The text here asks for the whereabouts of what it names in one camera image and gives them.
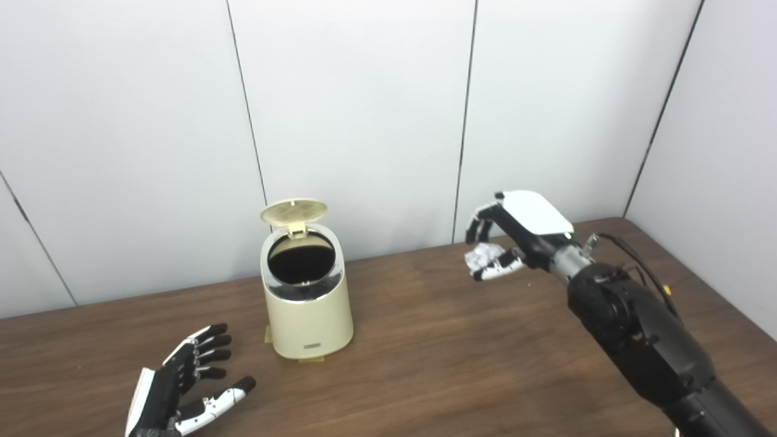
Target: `robotic arm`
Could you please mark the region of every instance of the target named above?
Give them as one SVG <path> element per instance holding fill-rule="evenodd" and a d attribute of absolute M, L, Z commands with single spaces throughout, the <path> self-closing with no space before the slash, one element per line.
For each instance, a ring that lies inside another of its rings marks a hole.
<path fill-rule="evenodd" d="M 493 224 L 517 246 L 500 252 L 487 243 Z M 572 225 L 542 196 L 509 191 L 475 213 L 466 242 L 478 246 L 465 259 L 477 281 L 524 265 L 556 276 L 585 329 L 683 436 L 773 437 L 716 377 L 709 354 L 683 327 L 670 298 L 661 302 L 623 269 L 591 258 L 597 240 L 581 246 Z"/>

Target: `brown table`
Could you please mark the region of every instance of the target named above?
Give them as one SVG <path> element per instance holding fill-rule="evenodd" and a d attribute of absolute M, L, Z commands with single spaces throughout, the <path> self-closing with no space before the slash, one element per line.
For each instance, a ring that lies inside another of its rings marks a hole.
<path fill-rule="evenodd" d="M 579 225 L 621 235 L 675 292 L 686 325 L 719 376 L 777 431 L 777 344 L 633 224 Z M 264 344 L 260 280 L 105 302 L 0 320 L 0 435 L 124 435 L 142 366 L 156 367 L 189 333 L 228 322 L 228 378 L 246 374 L 243 402 L 196 435 L 669 435 L 539 271 L 475 283 L 464 245 L 347 266 L 353 342 L 299 363 Z M 595 257 L 627 259 L 602 243 Z"/>

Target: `black cable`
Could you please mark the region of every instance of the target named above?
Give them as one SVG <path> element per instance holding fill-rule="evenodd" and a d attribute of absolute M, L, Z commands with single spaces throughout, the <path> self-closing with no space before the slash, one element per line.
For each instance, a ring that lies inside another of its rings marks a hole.
<path fill-rule="evenodd" d="M 647 281 L 645 281 L 645 275 L 642 273 L 642 269 L 639 268 L 638 265 L 633 265 L 631 267 L 626 268 L 626 271 L 632 271 L 634 270 L 639 275 L 639 280 L 642 282 L 642 285 L 647 287 Z"/>
<path fill-rule="evenodd" d="M 600 233 L 597 235 L 601 238 L 609 239 L 612 241 L 620 250 L 623 250 L 623 252 L 625 252 L 637 264 L 639 264 L 639 266 L 645 271 L 645 274 L 647 274 L 647 277 L 650 278 L 650 281 L 653 282 L 653 285 L 656 286 L 658 292 L 661 294 L 661 297 L 664 298 L 664 304 L 667 306 L 667 309 L 669 309 L 669 312 L 672 313 L 672 315 L 674 315 L 678 320 L 680 320 L 680 314 L 678 313 L 677 308 L 674 306 L 672 296 L 664 288 L 664 283 L 658 279 L 652 270 L 650 270 L 650 267 L 647 266 L 642 257 L 640 257 L 639 254 L 621 237 Z"/>

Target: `trash can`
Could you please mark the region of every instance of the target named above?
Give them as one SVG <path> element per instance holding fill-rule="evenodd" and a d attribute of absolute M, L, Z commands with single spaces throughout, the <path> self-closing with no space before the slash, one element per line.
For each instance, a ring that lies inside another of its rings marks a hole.
<path fill-rule="evenodd" d="M 311 223 L 326 211 L 319 201 L 289 199 L 261 215 L 275 227 L 262 245 L 261 271 L 272 344 L 285 358 L 328 355 L 354 335 L 340 242 Z"/>

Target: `lid hinge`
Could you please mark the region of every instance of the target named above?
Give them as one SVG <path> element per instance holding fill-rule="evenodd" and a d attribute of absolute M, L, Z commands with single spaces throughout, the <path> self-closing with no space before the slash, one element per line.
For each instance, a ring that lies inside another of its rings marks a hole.
<path fill-rule="evenodd" d="M 308 227 L 305 222 L 296 222 L 288 224 L 288 235 L 290 239 L 301 239 L 308 236 Z"/>

